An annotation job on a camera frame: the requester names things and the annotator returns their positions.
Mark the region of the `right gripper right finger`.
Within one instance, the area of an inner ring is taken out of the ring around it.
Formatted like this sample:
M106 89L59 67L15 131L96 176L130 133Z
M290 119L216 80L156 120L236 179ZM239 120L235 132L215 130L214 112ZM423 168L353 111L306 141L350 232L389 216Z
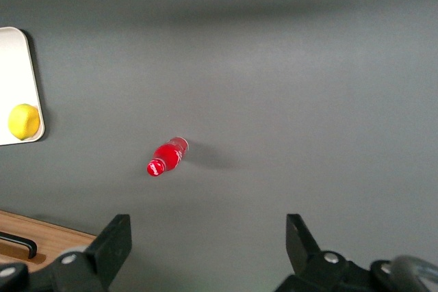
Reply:
M321 250L299 214L286 219L285 245L294 273L277 291L369 291L370 273L341 254Z

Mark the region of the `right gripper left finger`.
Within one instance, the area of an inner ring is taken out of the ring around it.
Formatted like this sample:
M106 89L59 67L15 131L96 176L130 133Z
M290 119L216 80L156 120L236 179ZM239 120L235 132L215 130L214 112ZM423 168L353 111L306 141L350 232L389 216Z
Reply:
M54 291L108 291L132 248L131 220L118 214L83 251L51 264Z

